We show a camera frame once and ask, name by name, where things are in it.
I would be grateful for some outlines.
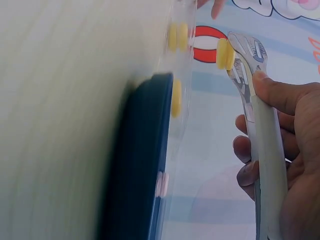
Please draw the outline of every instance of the toothbrush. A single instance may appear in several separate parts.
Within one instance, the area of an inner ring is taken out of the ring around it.
[[[228,40],[221,38],[219,42],[217,65],[222,52],[226,56],[220,66],[226,67],[241,95],[251,160],[259,161],[260,178],[254,183],[256,240],[282,240],[280,211],[288,183],[279,120],[277,111],[256,95],[252,80],[256,70],[267,72],[268,56],[262,43],[252,36],[229,32]]]

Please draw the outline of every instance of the yellow suction cup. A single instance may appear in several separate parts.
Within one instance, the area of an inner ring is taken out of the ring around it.
[[[178,79],[173,80],[172,99],[171,99],[171,116],[177,118],[182,109],[182,85]]]
[[[220,38],[216,48],[216,65],[218,69],[230,71],[235,63],[236,52],[230,42]]]
[[[172,52],[177,50],[177,30],[178,26],[176,23],[171,23],[168,31],[168,48]]]
[[[188,49],[188,24],[182,23],[178,29],[178,46],[181,52]]]

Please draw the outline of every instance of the blue board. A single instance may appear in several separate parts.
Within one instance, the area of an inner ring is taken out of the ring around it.
[[[108,180],[100,239],[154,240],[159,225],[158,172],[164,172],[173,75],[157,74],[128,98]]]

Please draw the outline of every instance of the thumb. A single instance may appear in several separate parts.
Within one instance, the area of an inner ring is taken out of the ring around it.
[[[303,96],[319,89],[316,83],[293,85],[273,81],[260,70],[253,74],[252,81],[255,93],[262,101],[288,115],[295,115],[297,103]]]

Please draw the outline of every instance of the hand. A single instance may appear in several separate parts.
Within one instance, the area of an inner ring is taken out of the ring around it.
[[[198,0],[198,6],[197,8],[201,8],[203,5],[205,5],[209,0]],[[222,11],[222,8],[224,7],[227,0],[214,0],[214,4],[211,10],[211,17],[213,20],[217,18],[219,13]]]
[[[284,240],[320,239],[320,83],[291,85],[271,80],[263,72],[253,74],[261,100],[278,110],[287,162],[288,194],[283,202],[280,228]],[[244,115],[236,127],[247,134]],[[245,163],[237,174],[240,187],[254,199],[259,162],[251,162],[249,138],[233,141],[235,155]]]

